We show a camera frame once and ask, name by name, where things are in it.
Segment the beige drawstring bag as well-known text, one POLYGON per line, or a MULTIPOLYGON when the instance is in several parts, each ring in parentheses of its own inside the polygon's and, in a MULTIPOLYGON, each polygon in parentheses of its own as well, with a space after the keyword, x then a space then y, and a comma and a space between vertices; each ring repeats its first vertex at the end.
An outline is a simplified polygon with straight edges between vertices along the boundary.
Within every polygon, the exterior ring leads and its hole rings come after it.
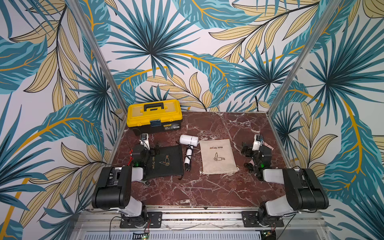
POLYGON ((231 175, 239 171, 229 139, 200 141, 205 175, 231 175))

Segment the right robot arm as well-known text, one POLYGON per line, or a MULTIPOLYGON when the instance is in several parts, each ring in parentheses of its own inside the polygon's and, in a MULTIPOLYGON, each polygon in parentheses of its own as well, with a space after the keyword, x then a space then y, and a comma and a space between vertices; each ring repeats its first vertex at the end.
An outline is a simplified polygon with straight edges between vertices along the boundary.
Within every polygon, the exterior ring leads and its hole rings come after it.
POLYGON ((297 212, 314 213, 329 207, 328 196, 312 169, 271 168, 272 149, 265 145, 254 148, 242 144, 241 154, 252 159, 245 167, 259 181, 285 188, 285 195, 261 204, 257 213, 261 220, 297 212))

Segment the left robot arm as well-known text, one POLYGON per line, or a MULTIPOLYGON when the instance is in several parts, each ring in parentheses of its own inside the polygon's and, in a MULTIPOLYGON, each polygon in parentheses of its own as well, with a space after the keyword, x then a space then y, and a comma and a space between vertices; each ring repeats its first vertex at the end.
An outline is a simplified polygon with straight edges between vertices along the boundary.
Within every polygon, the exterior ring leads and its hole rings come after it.
POLYGON ((130 155, 132 161, 123 167, 105 167, 92 195, 92 207, 104 211, 117 211, 123 219, 146 219, 147 210, 132 196, 132 183, 145 178, 149 148, 136 145, 130 155))

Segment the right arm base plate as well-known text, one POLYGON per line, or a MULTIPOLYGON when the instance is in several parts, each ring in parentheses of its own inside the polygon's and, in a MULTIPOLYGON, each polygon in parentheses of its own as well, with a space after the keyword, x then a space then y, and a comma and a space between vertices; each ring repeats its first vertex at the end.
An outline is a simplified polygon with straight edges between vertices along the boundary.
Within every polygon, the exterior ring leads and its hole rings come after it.
POLYGON ((284 226, 282 217, 272 217, 256 211, 243 211, 241 215, 245 228, 280 228, 284 226))

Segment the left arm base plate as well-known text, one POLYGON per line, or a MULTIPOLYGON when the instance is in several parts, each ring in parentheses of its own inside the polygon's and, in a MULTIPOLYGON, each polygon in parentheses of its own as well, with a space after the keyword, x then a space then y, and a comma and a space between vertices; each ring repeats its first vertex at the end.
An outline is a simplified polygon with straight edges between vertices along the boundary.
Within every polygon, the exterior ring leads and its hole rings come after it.
POLYGON ((159 229, 162 226, 162 212, 148 212, 143 213, 138 217, 126 217, 122 215, 120 222, 121 229, 133 229, 133 228, 150 228, 159 229))

